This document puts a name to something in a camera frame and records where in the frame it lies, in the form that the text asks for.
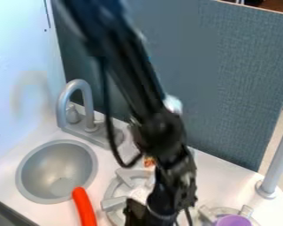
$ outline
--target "orange object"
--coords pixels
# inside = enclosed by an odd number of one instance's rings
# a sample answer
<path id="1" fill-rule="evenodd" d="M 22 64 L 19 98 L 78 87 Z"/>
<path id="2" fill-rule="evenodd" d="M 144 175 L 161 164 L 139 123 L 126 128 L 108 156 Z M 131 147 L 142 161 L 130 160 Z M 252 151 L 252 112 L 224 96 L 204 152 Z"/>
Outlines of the orange object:
<path id="1" fill-rule="evenodd" d="M 146 156 L 146 157 L 143 159 L 143 166 L 144 166 L 145 168 L 155 166 L 155 160 L 154 160 L 154 158 L 149 157 L 149 156 Z"/>
<path id="2" fill-rule="evenodd" d="M 96 215 L 85 189 L 82 187 L 75 188 L 73 200 L 79 211 L 81 226 L 96 226 Z"/>

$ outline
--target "purple object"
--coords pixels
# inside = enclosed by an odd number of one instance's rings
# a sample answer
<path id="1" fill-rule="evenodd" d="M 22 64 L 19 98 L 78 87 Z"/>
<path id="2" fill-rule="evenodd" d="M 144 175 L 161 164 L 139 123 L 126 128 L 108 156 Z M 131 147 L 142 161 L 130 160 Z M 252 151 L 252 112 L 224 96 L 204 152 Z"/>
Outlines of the purple object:
<path id="1" fill-rule="evenodd" d="M 216 226 L 252 226 L 252 223 L 240 215 L 227 215 L 220 218 Z"/>

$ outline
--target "silver sink basin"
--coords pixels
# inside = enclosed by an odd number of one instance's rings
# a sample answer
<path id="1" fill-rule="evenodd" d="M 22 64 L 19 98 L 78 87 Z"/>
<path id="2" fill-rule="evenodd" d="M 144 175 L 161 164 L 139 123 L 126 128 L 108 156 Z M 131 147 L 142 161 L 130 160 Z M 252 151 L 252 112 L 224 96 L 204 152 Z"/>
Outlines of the silver sink basin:
<path id="1" fill-rule="evenodd" d="M 96 172 L 96 155 L 87 145 L 55 140 L 36 148 L 22 160 L 16 185 L 27 199 L 54 204 L 69 200 L 77 186 L 89 187 Z"/>

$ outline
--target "wooden floor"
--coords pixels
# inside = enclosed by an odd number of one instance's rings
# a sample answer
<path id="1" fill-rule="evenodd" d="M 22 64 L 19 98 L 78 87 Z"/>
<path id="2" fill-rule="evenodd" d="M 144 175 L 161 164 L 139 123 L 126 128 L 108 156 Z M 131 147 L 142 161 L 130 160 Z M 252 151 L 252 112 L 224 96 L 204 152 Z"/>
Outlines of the wooden floor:
<path id="1" fill-rule="evenodd" d="M 283 0 L 265 0 L 260 8 L 283 12 Z"/>

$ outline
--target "orange toy carrot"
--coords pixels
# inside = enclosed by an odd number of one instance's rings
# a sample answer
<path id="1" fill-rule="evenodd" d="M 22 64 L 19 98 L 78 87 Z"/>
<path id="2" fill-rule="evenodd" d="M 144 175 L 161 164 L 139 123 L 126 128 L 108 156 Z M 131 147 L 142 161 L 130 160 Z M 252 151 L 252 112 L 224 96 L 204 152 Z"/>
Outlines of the orange toy carrot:
<path id="1" fill-rule="evenodd" d="M 79 211 L 81 226 L 96 226 L 96 215 L 85 189 L 82 187 L 75 188 L 73 199 Z"/>

